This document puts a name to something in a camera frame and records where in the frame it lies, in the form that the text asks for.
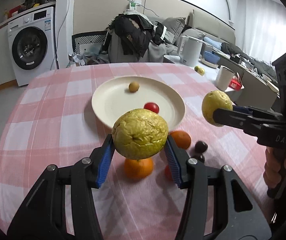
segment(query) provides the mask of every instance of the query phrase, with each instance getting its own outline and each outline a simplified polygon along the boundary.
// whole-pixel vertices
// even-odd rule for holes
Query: white plate
[[[279,93],[280,92],[279,89],[275,85],[273,85],[271,81],[267,80],[267,85],[269,86],[269,88],[273,92],[275,92],[275,93]]]
[[[140,88],[131,93],[128,85],[136,81]],[[93,94],[92,107],[97,118],[109,128],[126,112],[143,108],[148,102],[156,103],[159,115],[165,119],[169,130],[173,130],[183,120],[185,104],[181,96],[168,85],[157,80],[131,76],[106,81]]]
[[[269,78],[267,75],[265,75],[265,74],[262,74],[262,77],[263,77],[263,80],[266,81],[266,82],[267,82],[267,81],[270,81],[270,82],[272,81],[272,79],[270,79],[270,78]]]
[[[218,64],[213,64],[213,63],[211,63],[211,62],[208,62],[208,61],[206,61],[203,57],[201,58],[201,62],[202,62],[204,65],[206,65],[206,66],[208,66],[208,67],[211,67],[211,68],[218,68],[218,67],[219,67]]]

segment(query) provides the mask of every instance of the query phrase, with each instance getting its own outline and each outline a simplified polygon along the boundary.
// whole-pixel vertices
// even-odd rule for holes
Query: green lemon
[[[220,90],[207,93],[202,102],[203,116],[210,124],[222,127],[223,125],[213,120],[213,113],[218,108],[233,110],[233,104],[228,95]]]
[[[197,70],[198,74],[200,74],[201,76],[204,76],[205,74],[205,69],[202,67],[199,67],[199,69]]]
[[[147,109],[134,109],[125,113],[112,128],[115,149],[133,160],[157,154],[164,147],[168,133],[167,122]]]

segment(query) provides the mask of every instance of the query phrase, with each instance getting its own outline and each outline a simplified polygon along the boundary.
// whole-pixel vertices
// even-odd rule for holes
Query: label sticker
[[[51,20],[45,21],[45,31],[48,31],[51,29]]]

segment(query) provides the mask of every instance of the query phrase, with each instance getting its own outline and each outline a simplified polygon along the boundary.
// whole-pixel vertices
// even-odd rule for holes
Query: white mug
[[[215,86],[219,90],[225,91],[234,75],[235,73],[232,70],[230,70],[228,67],[221,65],[219,73],[215,80]]]

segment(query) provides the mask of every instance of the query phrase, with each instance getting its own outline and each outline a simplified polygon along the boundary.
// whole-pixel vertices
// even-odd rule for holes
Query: window curtain
[[[249,56],[273,62],[286,52],[286,8],[272,0],[239,0],[236,45]]]

